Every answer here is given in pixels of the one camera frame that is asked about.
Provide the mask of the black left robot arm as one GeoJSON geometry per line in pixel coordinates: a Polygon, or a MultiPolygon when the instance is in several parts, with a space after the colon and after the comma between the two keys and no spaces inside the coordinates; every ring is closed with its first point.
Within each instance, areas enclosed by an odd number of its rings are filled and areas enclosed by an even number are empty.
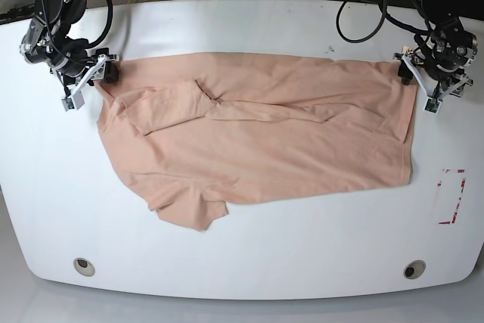
{"type": "Polygon", "coordinates": [[[460,19],[461,0],[412,0],[427,30],[414,31],[423,55],[423,68],[442,90],[457,84],[464,67],[477,54],[476,36],[465,30],[460,19]]]}

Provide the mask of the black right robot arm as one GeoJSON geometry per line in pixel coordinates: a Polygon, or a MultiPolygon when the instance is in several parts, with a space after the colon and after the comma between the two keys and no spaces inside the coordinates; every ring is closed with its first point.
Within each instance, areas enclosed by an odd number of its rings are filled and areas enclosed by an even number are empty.
{"type": "Polygon", "coordinates": [[[20,53],[30,64],[46,63],[64,85],[79,80],[97,58],[88,50],[98,47],[107,37],[113,22],[113,2],[106,0],[107,21],[99,37],[71,39],[68,33],[85,13],[87,0],[35,0],[29,29],[20,43],[20,53]]]}

